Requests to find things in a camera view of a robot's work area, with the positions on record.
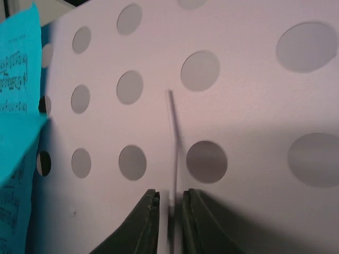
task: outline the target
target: sheet music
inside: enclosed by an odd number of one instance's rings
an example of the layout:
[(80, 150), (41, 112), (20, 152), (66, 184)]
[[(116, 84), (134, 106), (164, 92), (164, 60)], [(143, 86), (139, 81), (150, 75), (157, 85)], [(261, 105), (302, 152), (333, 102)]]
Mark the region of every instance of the sheet music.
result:
[(24, 254), (40, 129), (37, 7), (0, 24), (0, 254)]

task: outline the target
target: musical notation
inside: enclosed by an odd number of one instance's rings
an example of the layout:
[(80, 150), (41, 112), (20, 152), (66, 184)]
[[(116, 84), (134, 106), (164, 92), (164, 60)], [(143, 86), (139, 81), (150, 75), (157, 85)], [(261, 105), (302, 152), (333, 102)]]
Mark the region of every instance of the musical notation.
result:
[(4, 88), (9, 90), (21, 89), (22, 86), (25, 86), (27, 83), (27, 74), (24, 73), (22, 76), (9, 77), (8, 73), (4, 73), (4, 78), (0, 79), (0, 93)]
[(13, 54), (0, 61), (0, 72), (12, 69), (14, 66), (27, 65), (27, 54)]
[(17, 212), (13, 214), (11, 211), (0, 207), (0, 221), (6, 223), (12, 230), (14, 230), (17, 224)]
[(0, 238), (0, 250), (2, 254), (12, 254), (12, 249), (7, 246), (7, 240)]
[(23, 178), (23, 165), (21, 164), (17, 170), (13, 173), (12, 179), (13, 180), (21, 180)]
[(14, 196), (13, 192), (8, 193), (3, 190), (0, 190), (0, 204), (1, 205), (12, 205), (16, 209), (20, 206), (20, 200)]
[(0, 104), (0, 113), (27, 113), (27, 103), (9, 103), (7, 100), (5, 103)]

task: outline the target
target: round cutout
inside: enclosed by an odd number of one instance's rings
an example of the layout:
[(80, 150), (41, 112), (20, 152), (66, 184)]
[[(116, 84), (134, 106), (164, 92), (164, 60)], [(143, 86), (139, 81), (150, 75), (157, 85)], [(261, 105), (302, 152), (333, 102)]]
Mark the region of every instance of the round cutout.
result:
[(90, 100), (90, 90), (88, 90), (87, 86), (77, 86), (74, 89), (72, 98), (70, 100), (73, 111), (77, 114), (84, 113), (90, 104)]
[(79, 178), (85, 178), (91, 171), (91, 156), (84, 148), (75, 150), (72, 156), (72, 170)]
[(52, 102), (51, 102), (51, 99), (47, 95), (40, 98), (38, 109), (40, 113), (46, 113), (47, 115), (51, 113)]
[(125, 178), (136, 181), (146, 172), (147, 162), (144, 152), (136, 146), (126, 146), (119, 156), (119, 168)]
[(336, 31), (322, 23), (304, 23), (280, 38), (276, 54), (281, 64), (295, 72), (312, 72), (325, 66), (337, 54)]
[(47, 68), (51, 63), (52, 57), (53, 57), (53, 45), (48, 43), (42, 48), (41, 67)]
[(339, 138), (323, 133), (297, 139), (288, 152), (292, 173), (308, 186), (330, 188), (339, 185)]
[(128, 5), (118, 17), (117, 29), (122, 35), (129, 35), (140, 25), (142, 9), (137, 4)]
[(88, 26), (83, 26), (74, 35), (73, 50), (77, 54), (83, 53), (91, 42), (91, 31)]
[(194, 53), (186, 59), (181, 69), (181, 80), (185, 87), (194, 92), (210, 88), (218, 79), (220, 63), (209, 51)]
[(134, 70), (128, 71), (118, 81), (118, 99), (122, 104), (133, 104), (140, 98), (143, 88), (141, 75)]
[(37, 157), (37, 170), (41, 176), (47, 176), (51, 171), (51, 157), (48, 152), (41, 151)]
[(179, 5), (185, 10), (194, 10), (206, 3), (207, 0), (178, 0)]
[(218, 182), (227, 170), (224, 151), (210, 141), (195, 143), (187, 153), (186, 164), (191, 175), (206, 184)]

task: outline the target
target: printed music staff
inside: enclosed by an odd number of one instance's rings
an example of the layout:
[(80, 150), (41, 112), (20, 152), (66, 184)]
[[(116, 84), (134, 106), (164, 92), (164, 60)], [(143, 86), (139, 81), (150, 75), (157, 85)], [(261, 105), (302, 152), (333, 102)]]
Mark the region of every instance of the printed music staff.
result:
[(14, 66), (26, 64), (27, 64), (27, 54), (12, 55), (0, 61), (0, 72), (12, 69)]
[(22, 103), (22, 102), (9, 103), (6, 100), (6, 103), (0, 104), (0, 113), (6, 113), (6, 112), (27, 113), (27, 103)]
[(22, 76), (14, 76), (9, 77), (8, 73), (4, 73), (4, 78), (0, 79), (0, 93), (3, 91), (4, 88), (9, 90), (21, 89), (21, 87), (25, 86), (27, 83), (27, 74), (24, 73)]

